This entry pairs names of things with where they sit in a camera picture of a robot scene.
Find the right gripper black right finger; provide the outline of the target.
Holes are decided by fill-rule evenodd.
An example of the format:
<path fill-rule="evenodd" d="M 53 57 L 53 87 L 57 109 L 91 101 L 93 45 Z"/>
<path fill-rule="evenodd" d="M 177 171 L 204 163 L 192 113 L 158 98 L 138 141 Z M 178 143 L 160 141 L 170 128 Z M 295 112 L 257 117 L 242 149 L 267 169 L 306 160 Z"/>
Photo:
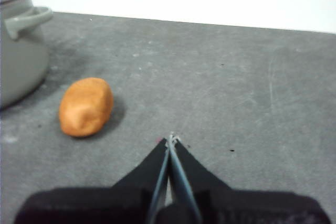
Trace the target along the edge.
<path fill-rule="evenodd" d="M 170 135 L 174 196 L 196 223 L 330 223 L 313 198 L 286 191 L 239 190 L 208 171 Z"/>

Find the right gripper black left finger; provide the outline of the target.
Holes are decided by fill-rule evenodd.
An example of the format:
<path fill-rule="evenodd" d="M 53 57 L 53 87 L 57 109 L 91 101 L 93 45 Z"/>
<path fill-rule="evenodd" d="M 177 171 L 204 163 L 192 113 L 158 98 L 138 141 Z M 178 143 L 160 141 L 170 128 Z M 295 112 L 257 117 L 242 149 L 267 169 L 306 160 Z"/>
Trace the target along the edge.
<path fill-rule="evenodd" d="M 149 223 L 164 203 L 169 151 L 162 139 L 109 187 L 70 187 L 29 196 L 15 223 Z"/>

